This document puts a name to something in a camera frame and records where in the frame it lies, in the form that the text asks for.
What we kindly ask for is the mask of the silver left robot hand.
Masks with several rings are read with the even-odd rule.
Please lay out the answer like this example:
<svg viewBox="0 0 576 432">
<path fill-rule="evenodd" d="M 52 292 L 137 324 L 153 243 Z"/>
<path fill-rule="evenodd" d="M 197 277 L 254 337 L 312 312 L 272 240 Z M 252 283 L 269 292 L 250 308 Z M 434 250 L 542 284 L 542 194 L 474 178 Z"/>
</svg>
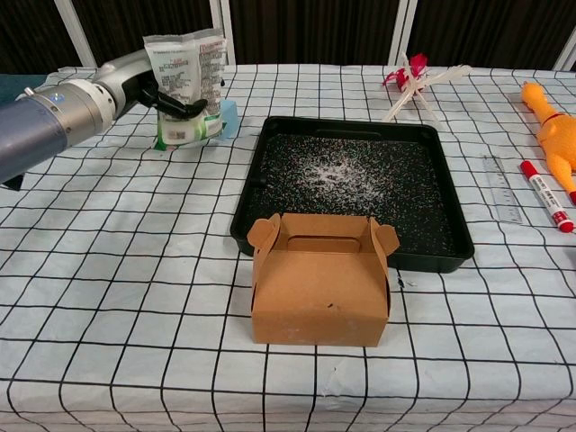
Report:
<svg viewBox="0 0 576 432">
<path fill-rule="evenodd" d="M 160 90 L 144 49 L 104 63 L 96 71 L 93 82 L 105 88 L 112 96 L 115 120 L 120 119 L 136 103 L 155 108 L 179 120 L 197 117 L 208 105 L 206 99 L 181 103 Z"/>
</svg>

